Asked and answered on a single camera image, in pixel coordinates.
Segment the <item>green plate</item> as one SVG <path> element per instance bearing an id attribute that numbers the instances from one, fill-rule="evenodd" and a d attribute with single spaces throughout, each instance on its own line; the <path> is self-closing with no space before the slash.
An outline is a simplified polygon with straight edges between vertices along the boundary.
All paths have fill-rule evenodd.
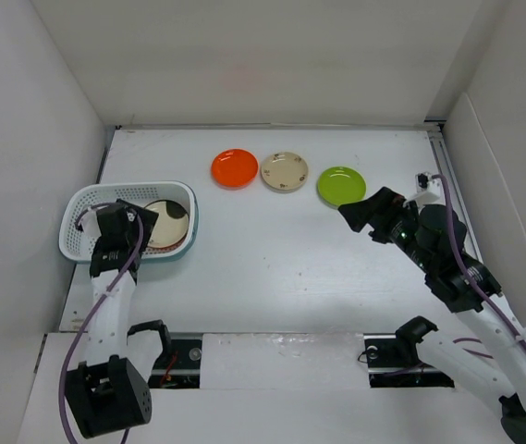
<path id="1" fill-rule="evenodd" d="M 367 191 L 363 176 L 346 166 L 331 166 L 317 180 L 317 191 L 329 205 L 339 207 L 362 201 Z"/>

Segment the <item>beige plate with black patch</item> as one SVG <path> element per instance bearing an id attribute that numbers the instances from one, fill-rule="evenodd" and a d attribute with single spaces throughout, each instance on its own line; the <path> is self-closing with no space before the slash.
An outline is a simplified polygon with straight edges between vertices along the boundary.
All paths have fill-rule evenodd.
<path id="1" fill-rule="evenodd" d="M 145 209 L 158 215 L 148 246 L 153 249 L 166 249 L 182 241 L 188 233 L 189 215 L 180 204 L 171 200 L 149 203 Z"/>

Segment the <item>beige plate with motifs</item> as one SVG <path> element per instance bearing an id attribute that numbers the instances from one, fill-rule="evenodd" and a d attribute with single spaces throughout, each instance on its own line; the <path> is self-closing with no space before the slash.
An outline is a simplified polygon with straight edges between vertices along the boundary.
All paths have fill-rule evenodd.
<path id="1" fill-rule="evenodd" d="M 264 183 L 273 190 L 287 192 L 301 188 L 309 176 L 307 162 L 299 154 L 279 152 L 266 157 L 261 163 Z"/>

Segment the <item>orange plate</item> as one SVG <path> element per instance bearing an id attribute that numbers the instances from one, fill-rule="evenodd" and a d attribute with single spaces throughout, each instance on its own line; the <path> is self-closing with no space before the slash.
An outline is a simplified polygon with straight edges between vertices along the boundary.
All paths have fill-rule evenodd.
<path id="1" fill-rule="evenodd" d="M 243 149 L 229 149 L 214 158 L 211 164 L 211 174 L 218 185 L 229 189 L 239 189 L 254 180 L 258 167 L 258 160 L 251 152 Z"/>
<path id="2" fill-rule="evenodd" d="M 171 252 L 178 250 L 182 244 L 183 244 L 183 240 L 180 240 L 179 242 L 176 242 L 174 244 L 171 244 L 171 245 L 168 245 L 162 248 L 149 245 L 146 249 L 146 252 L 149 254 L 171 253 Z"/>

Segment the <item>orange plate front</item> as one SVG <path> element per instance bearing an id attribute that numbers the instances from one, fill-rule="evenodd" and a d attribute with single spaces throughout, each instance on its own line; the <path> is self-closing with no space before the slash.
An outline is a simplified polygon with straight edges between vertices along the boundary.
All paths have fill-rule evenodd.
<path id="1" fill-rule="evenodd" d="M 171 244 L 171 245 L 168 245 L 162 248 L 149 245 L 146 249 L 146 252 L 149 254 L 171 253 L 171 252 L 178 250 L 182 244 L 183 244 L 183 240 L 180 240 L 179 242 L 176 242 L 174 244 Z"/>

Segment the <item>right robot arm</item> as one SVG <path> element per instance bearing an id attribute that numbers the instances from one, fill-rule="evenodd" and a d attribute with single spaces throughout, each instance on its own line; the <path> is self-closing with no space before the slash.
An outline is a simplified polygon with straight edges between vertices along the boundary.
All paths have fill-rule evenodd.
<path id="1" fill-rule="evenodd" d="M 339 213 L 373 241 L 396 245 L 424 273 L 425 286 L 486 348 L 494 366 L 416 316 L 395 332 L 394 353 L 404 364 L 428 364 L 460 383 L 498 417 L 514 443 L 526 443 L 526 328 L 511 313 L 498 281 L 465 253 L 467 229 L 453 207 L 418 206 L 382 188 L 342 204 Z"/>

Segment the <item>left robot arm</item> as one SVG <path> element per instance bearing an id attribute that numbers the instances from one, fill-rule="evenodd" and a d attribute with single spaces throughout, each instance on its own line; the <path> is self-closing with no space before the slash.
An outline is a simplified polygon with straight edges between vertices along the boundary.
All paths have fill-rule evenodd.
<path id="1" fill-rule="evenodd" d="M 153 367 L 172 358 L 172 343 L 161 320 L 131 325 L 131 299 L 137 287 L 141 256 L 158 215 L 117 200 L 99 203 L 80 217 L 78 226 L 93 223 L 90 278 L 92 308 L 73 342 L 85 344 L 76 368 L 62 364 L 58 404 L 69 441 L 75 438 L 67 421 L 74 418 L 84 438 L 144 426 L 153 414 L 149 379 Z"/>

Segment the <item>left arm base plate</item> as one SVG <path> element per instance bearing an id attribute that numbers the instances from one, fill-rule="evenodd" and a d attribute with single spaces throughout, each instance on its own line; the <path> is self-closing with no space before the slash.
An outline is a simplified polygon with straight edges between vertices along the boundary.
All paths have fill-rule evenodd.
<path id="1" fill-rule="evenodd" d="M 150 389 L 198 389 L 202 336 L 172 338 L 172 351 L 159 357 L 148 380 Z"/>

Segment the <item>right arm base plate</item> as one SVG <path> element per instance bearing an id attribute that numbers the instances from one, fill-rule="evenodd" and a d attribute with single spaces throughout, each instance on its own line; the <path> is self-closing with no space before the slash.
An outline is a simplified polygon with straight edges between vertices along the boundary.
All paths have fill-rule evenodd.
<path id="1" fill-rule="evenodd" d="M 414 358 L 405 357 L 394 334 L 368 334 L 358 361 L 367 365 L 372 389 L 454 388 L 454 381 L 441 371 Z"/>

